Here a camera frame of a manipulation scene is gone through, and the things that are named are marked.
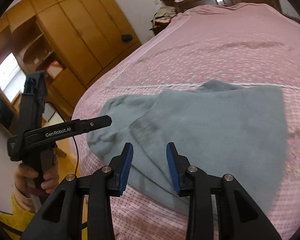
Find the person's left hand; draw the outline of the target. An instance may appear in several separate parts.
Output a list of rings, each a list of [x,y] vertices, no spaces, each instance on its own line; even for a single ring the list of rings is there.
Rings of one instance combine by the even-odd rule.
[[[19,164],[14,172],[14,185],[15,188],[22,193],[25,197],[30,196],[30,187],[27,185],[27,181],[37,178],[39,173],[28,165]],[[47,194],[51,194],[58,186],[58,157],[55,155],[53,159],[53,165],[43,174],[44,181],[41,183],[41,189]]]

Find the yellow sleeve forearm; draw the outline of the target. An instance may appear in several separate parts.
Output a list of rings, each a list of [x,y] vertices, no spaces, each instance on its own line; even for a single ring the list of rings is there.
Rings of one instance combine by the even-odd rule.
[[[25,197],[17,189],[11,196],[12,214],[0,212],[0,221],[11,228],[23,232],[35,215],[35,208],[31,198]]]

